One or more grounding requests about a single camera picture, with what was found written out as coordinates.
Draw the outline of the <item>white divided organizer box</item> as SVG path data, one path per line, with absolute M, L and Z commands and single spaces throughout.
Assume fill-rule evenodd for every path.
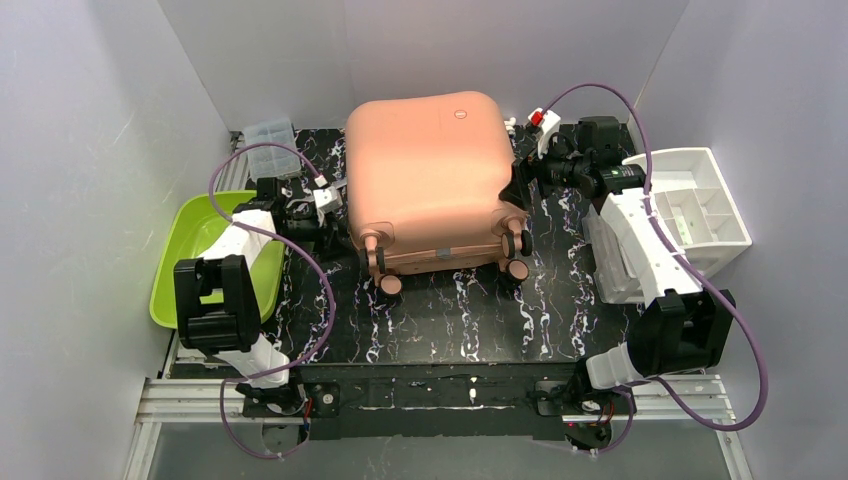
M 659 215 L 703 276 L 711 278 L 752 245 L 711 149 L 655 150 L 652 165 Z

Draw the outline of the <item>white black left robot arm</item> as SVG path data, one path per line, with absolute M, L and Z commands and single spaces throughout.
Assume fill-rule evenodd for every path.
M 291 377 L 289 357 L 262 334 L 264 314 L 252 272 L 263 252 L 289 240 L 328 246 L 338 238 L 334 215 L 338 188 L 318 180 L 308 195 L 313 207 L 293 217 L 278 179 L 262 178 L 255 195 L 225 213 L 227 226 L 202 253 L 173 268 L 176 329 L 181 344 L 221 360 L 240 375 L 235 387 L 254 404 L 277 415 L 294 414 L 307 404 L 302 383 Z

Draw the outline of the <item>clear screw assortment box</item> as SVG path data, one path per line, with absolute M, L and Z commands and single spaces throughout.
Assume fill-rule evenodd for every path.
M 260 143 L 274 143 L 296 148 L 295 132 L 288 117 L 280 117 L 259 124 L 247 126 L 242 130 L 246 146 Z M 298 177 L 302 173 L 302 163 L 297 154 L 290 150 L 261 146 L 247 152 L 250 178 L 278 178 L 281 180 Z

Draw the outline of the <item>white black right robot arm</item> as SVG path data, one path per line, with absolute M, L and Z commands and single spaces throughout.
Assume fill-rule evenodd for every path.
M 662 215 L 654 192 L 654 153 L 646 151 L 643 162 L 635 163 L 603 143 L 603 136 L 616 135 L 616 123 L 614 117 L 585 117 L 584 139 L 559 142 L 558 115 L 533 111 L 525 129 L 536 145 L 517 155 L 500 193 L 524 206 L 531 182 L 543 193 L 579 190 L 614 234 L 638 281 L 645 310 L 624 342 L 579 361 L 561 387 L 564 400 L 575 405 L 602 403 L 615 389 L 664 374 L 716 366 L 736 318 L 731 298 L 688 260 Z

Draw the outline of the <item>aluminium base frame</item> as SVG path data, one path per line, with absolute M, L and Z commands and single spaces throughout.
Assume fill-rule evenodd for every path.
M 564 382 L 564 362 L 322 363 L 312 357 L 295 376 L 310 405 L 304 432 L 314 441 L 359 437 L 523 436 L 557 441 L 590 419 L 575 409 L 543 416 L 534 393 Z

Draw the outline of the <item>pink hard shell suitcase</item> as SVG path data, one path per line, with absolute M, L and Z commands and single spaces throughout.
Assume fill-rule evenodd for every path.
M 514 153 L 497 103 L 464 91 L 376 100 L 345 127 L 349 232 L 386 296 L 405 276 L 494 264 L 520 284 L 528 211 L 500 198 Z

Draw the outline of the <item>clear plastic drawer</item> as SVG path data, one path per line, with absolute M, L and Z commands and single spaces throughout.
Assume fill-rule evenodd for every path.
M 601 300 L 608 304 L 643 304 L 639 277 L 623 241 L 615 230 L 590 206 L 582 221 L 585 241 L 591 246 L 595 285 Z

